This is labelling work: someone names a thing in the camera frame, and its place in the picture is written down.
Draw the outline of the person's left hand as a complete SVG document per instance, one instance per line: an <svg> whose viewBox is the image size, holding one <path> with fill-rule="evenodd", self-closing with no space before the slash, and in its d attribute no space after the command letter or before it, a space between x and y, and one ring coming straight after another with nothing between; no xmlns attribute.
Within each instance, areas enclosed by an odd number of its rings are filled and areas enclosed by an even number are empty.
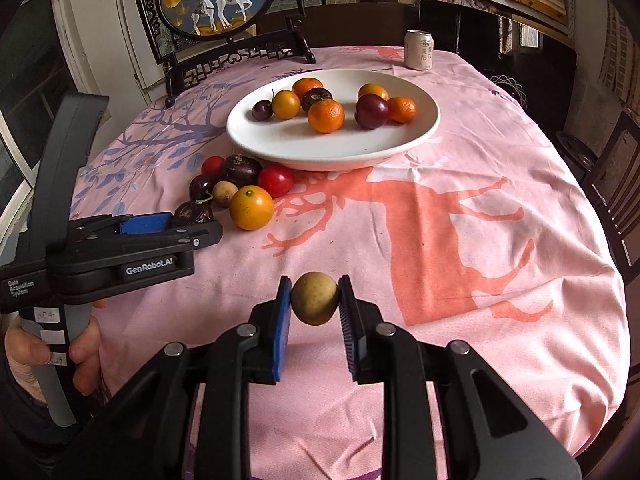
<svg viewBox="0 0 640 480"><path fill-rule="evenodd" d="M99 321L91 315L85 329L70 344L70 359L76 364L75 388L83 396L92 396L103 389L99 356L101 331ZM47 365L51 352L38 337L22 329L21 319L14 318L4 335L6 359L17 385L41 403L47 403L35 367Z"/></svg>

